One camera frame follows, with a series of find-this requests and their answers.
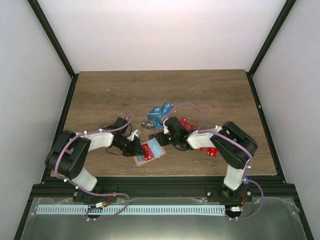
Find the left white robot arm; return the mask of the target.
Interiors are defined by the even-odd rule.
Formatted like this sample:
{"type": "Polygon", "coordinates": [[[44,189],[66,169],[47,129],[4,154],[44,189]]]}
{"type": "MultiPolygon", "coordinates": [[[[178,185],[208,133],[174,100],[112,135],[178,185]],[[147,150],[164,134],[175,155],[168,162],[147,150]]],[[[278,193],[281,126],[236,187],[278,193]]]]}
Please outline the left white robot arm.
{"type": "Polygon", "coordinates": [[[97,202],[102,196],[102,189],[96,185],[97,178],[84,167],[87,154],[96,149],[116,147],[124,157],[145,155],[139,139],[140,131],[125,135],[130,125],[129,121],[119,117],[113,125],[92,132],[64,130],[47,155],[45,165],[65,182],[70,180],[76,187],[84,189],[89,201],[97,202]]]}

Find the red VIP card front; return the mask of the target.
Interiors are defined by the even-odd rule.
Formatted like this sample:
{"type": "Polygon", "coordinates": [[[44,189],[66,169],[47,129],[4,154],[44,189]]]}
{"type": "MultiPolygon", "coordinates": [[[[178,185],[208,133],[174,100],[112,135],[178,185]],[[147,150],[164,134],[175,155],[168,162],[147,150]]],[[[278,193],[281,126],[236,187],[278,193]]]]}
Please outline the red VIP card front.
{"type": "Polygon", "coordinates": [[[151,148],[149,147],[149,145],[147,143],[143,143],[142,148],[145,151],[145,153],[143,155],[145,161],[150,161],[155,158],[155,155],[153,154],[151,148]]]}

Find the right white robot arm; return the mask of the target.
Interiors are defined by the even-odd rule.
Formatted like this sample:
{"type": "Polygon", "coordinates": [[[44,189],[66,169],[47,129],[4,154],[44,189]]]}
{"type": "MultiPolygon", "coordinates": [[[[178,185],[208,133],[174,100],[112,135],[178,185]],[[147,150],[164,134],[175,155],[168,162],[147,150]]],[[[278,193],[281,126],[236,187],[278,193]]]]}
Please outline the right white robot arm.
{"type": "Polygon", "coordinates": [[[200,148],[216,148],[227,163],[227,170],[221,187],[223,198],[229,202],[240,196],[246,181],[247,170],[258,149],[257,142],[232,121],[212,129],[186,129],[176,117],[163,122],[163,131],[148,136],[164,147],[178,146],[182,151],[200,148]]]}

